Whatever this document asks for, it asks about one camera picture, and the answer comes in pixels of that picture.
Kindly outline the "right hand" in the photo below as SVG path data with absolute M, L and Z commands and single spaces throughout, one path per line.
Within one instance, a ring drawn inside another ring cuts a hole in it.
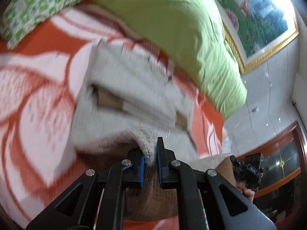
M 243 194 L 243 196 L 245 196 L 250 202 L 253 202 L 255 192 L 247 188 L 245 183 L 243 183 L 242 181 L 238 181 L 236 183 L 236 189 L 238 190 L 238 192 Z

